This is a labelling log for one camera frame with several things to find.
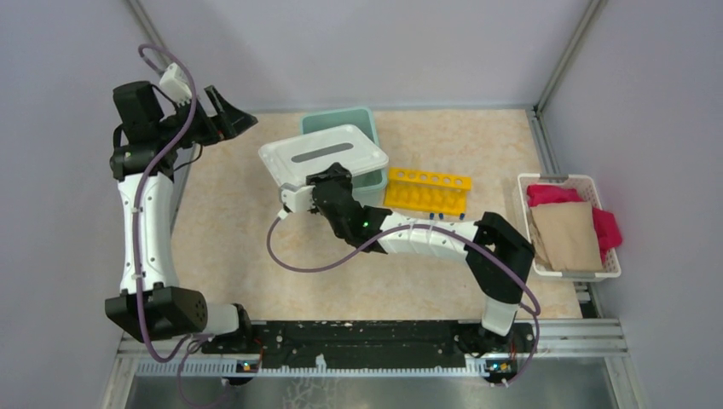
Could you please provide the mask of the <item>white plastic lid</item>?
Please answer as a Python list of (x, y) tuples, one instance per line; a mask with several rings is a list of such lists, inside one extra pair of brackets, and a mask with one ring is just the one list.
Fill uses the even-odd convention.
[(258, 154), (279, 187), (303, 187), (308, 176), (335, 163), (352, 176), (382, 170), (389, 163), (388, 155), (352, 124), (270, 142)]

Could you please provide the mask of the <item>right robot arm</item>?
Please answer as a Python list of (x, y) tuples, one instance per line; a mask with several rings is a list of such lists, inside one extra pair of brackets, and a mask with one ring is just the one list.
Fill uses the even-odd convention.
[(362, 205), (352, 196), (350, 172), (339, 163), (307, 176), (306, 182), (313, 211), (356, 251), (433, 256), (465, 264), (486, 297), (480, 328), (483, 346), (501, 351), (511, 343), (535, 248), (505, 217), (486, 212), (475, 222), (440, 222)]

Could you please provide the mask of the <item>yellow test tube rack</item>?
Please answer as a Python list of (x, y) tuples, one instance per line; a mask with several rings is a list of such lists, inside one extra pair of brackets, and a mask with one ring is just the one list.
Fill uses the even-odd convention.
[(443, 215), (465, 214), (472, 188), (468, 176), (389, 168), (384, 206)]

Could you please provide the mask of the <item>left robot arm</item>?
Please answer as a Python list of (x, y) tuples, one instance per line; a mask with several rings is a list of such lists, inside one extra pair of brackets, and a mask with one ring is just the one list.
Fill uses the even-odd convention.
[(232, 140), (257, 124), (214, 86), (204, 91), (216, 111), (212, 116), (190, 101), (165, 115), (148, 81), (113, 91), (121, 123), (113, 132), (110, 166), (124, 212), (125, 256), (119, 294), (105, 301), (105, 313), (139, 342), (212, 334), (243, 353), (256, 340), (243, 308), (209, 304), (199, 291), (182, 288), (171, 253), (178, 150)]

